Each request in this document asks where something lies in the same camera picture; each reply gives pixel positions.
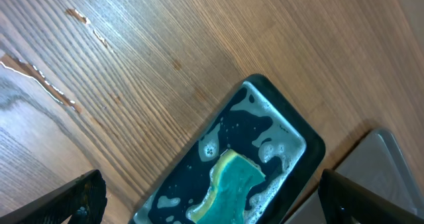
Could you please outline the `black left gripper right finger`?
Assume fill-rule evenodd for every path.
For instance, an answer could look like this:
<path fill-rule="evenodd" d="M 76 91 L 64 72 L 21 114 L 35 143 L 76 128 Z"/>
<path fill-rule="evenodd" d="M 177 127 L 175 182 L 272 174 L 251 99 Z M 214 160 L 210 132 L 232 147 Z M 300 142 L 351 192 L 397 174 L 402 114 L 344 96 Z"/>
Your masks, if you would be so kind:
<path fill-rule="evenodd" d="M 318 187 L 319 200 L 327 223 L 412 223 L 423 219 L 357 183 L 325 169 Z"/>

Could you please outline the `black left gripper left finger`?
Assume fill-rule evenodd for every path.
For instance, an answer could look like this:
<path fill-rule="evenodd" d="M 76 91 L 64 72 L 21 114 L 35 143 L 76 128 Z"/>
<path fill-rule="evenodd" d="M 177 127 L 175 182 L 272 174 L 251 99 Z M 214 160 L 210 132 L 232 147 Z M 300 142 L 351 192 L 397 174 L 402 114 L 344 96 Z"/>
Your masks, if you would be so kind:
<path fill-rule="evenodd" d="M 106 183 L 91 170 L 62 187 L 1 217 L 2 223 L 100 224 L 107 206 Z"/>

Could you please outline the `green yellow sponge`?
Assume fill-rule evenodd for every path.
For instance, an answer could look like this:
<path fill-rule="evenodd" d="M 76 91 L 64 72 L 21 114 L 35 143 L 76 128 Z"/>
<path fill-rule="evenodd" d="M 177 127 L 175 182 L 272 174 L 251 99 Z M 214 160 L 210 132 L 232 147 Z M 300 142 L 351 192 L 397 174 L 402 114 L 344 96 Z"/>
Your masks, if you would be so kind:
<path fill-rule="evenodd" d="M 186 217 L 195 224 L 243 223 L 249 191 L 265 181 L 261 169 L 230 149 L 220 155 L 209 177 L 205 197 L 187 209 Z"/>

